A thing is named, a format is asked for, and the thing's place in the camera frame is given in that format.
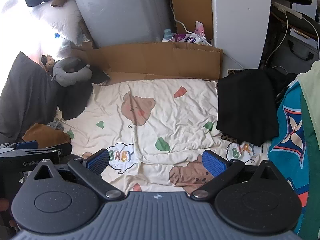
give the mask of white wall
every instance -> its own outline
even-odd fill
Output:
[[[271,0],[212,0],[214,45],[245,68],[257,68],[266,39]],[[226,68],[236,64],[224,60]]]

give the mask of silver screw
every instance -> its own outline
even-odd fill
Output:
[[[108,198],[117,198],[120,197],[121,192],[119,190],[113,189],[106,192]]]
[[[209,193],[205,190],[196,190],[193,195],[196,197],[196,198],[205,198],[207,196],[209,196]]]

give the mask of gray neck pillow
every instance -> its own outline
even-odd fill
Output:
[[[90,65],[86,65],[78,72],[73,72],[79,63],[81,60],[77,57],[67,57],[58,61],[52,70],[52,80],[57,81],[63,87],[74,85],[78,81],[89,80],[92,76]]]

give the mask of power strip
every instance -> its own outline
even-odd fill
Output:
[[[282,5],[282,4],[278,3],[278,2],[273,2],[272,4],[273,4],[279,11],[282,11],[283,13],[286,13],[286,12],[291,13],[291,14],[295,15],[296,17],[298,17],[299,19],[302,19],[302,14],[299,13],[299,12],[297,12],[297,11],[292,10],[292,9],[290,9],[289,7],[284,6],[284,5]]]

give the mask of white bottle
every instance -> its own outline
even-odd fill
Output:
[[[162,41],[174,41],[173,33],[171,32],[171,29],[165,29],[163,40]]]

